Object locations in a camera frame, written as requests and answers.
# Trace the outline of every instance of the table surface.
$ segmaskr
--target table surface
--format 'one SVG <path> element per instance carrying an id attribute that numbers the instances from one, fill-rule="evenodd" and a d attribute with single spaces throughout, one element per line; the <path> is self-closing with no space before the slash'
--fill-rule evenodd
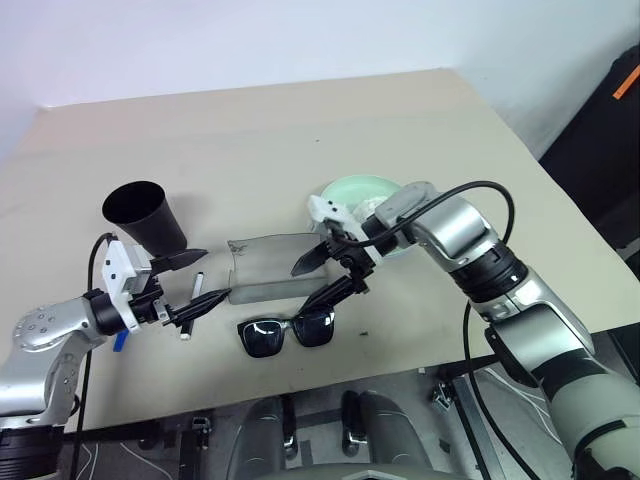
<path id="1" fill-rule="evenodd" d="M 517 207 L 512 248 L 586 326 L 638 320 L 640 288 L 627 267 L 482 99 L 455 73 L 434 70 L 42 111 L 0 169 L 0 360 L 26 311 L 83 293 L 91 245 L 113 229 L 100 207 L 115 187 L 163 185 L 189 245 L 211 252 L 162 276 L 168 299 L 182 303 L 199 270 L 203 291 L 227 285 L 228 239 L 305 231 L 308 195 L 360 173 L 441 190 L 504 184 Z M 504 229 L 495 193 L 465 196 Z M 224 303 L 196 322 L 190 342 L 159 324 L 130 336 L 122 353 L 109 340 L 95 351 L 86 427 L 462 358 L 465 298 L 424 252 L 389 259 L 368 283 L 369 294 L 337 308 L 335 337 L 317 349 L 287 335 L 279 355 L 253 359 L 236 332 L 250 316 L 292 313 L 304 299 Z M 474 353 L 488 353 L 484 323 L 471 323 Z"/>

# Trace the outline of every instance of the sunglasses frame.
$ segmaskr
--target sunglasses frame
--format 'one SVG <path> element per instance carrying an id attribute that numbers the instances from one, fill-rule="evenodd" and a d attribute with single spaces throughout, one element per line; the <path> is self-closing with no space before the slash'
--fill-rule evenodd
<path id="1" fill-rule="evenodd" d="M 315 348 L 315 347 L 321 347 L 323 345 L 326 345 L 327 343 L 329 343 L 332 339 L 333 339 L 333 333 L 334 333 L 334 317 L 335 317 L 335 312 L 333 309 L 331 310 L 327 310 L 325 312 L 325 314 L 327 316 L 331 317 L 331 334 L 329 336 L 329 339 L 325 342 L 322 343 L 321 345 L 305 345 L 305 343 L 300 339 L 300 334 L 298 333 L 298 329 L 295 326 L 295 320 L 298 317 L 298 315 L 294 315 L 293 317 L 286 317 L 284 315 L 260 315 L 257 317 L 253 317 L 249 320 L 246 320 L 240 324 L 238 324 L 237 328 L 238 328 L 238 335 L 240 336 L 240 340 L 242 341 L 242 346 L 244 347 L 245 352 L 247 353 L 247 355 L 249 355 L 250 357 L 253 358 L 267 358 L 267 357 L 273 357 L 275 355 L 277 355 L 278 353 L 280 353 L 280 351 L 282 350 L 282 347 L 284 346 L 284 338 L 285 338 L 285 333 L 288 329 L 293 330 L 294 335 L 296 336 L 296 340 L 298 340 L 298 343 L 300 345 L 302 345 L 305 348 Z M 245 340 L 244 337 L 244 332 L 245 329 L 251 325 L 254 325 L 256 323 L 260 323 L 260 322 L 274 322 L 277 323 L 280 326 L 280 342 L 279 342 L 279 346 L 278 346 L 278 350 L 268 354 L 268 355 L 255 355 L 253 353 L 251 353 L 249 350 L 249 348 L 247 347 L 247 341 Z"/>

